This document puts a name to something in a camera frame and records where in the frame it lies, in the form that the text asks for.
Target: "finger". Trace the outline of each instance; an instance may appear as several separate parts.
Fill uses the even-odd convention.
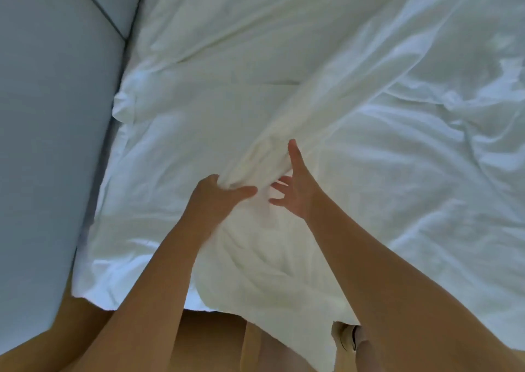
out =
[[[288,185],[288,186],[292,185],[292,177],[290,177],[290,176],[279,177],[279,181],[281,183],[284,183],[284,184]]]
[[[272,205],[275,205],[275,206],[285,206],[286,205],[285,198],[280,198],[280,199],[270,198],[268,199],[268,202],[270,202]]]
[[[244,201],[245,199],[253,197],[257,193],[257,187],[249,186],[249,187],[240,187],[235,190],[231,190],[234,199],[237,203]]]
[[[270,187],[275,188],[277,191],[282,192],[283,194],[286,194],[290,189],[290,187],[281,183],[272,183],[270,184]]]
[[[307,170],[301,151],[297,146],[297,141],[293,138],[288,142],[288,154],[290,155],[294,173]]]
[[[207,179],[216,184],[217,180],[219,180],[219,175],[209,175]]]

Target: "light blue headboard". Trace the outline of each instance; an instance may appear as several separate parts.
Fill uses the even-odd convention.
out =
[[[0,0],[0,354],[48,329],[62,299],[120,79],[106,15]]]

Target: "white duvet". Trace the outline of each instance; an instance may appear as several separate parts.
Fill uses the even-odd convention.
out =
[[[117,308],[217,172],[259,194],[201,250],[186,306],[332,370],[332,321],[358,321],[267,203],[297,138],[350,216],[525,349],[525,0],[145,0],[139,22],[75,296]]]

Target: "skin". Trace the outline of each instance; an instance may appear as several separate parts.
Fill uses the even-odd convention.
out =
[[[313,179],[294,140],[288,152],[293,176],[272,184],[284,198],[269,202],[305,220],[384,370],[525,370],[461,303],[347,216]],[[256,192],[222,190],[216,175],[201,180],[180,221],[74,371],[167,370],[200,246]]]

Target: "hand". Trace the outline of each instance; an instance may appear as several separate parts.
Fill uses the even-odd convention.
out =
[[[204,230],[205,240],[241,201],[253,197],[257,187],[240,187],[224,190],[217,185],[219,175],[202,179],[193,190],[180,220]]]
[[[295,140],[288,142],[288,154],[292,162],[292,176],[282,176],[279,182],[272,184],[272,187],[282,192],[285,197],[281,199],[271,198],[268,200],[273,205],[283,206],[294,215],[305,219],[309,213],[313,197],[316,193],[322,192],[316,180],[308,171],[301,151]]]

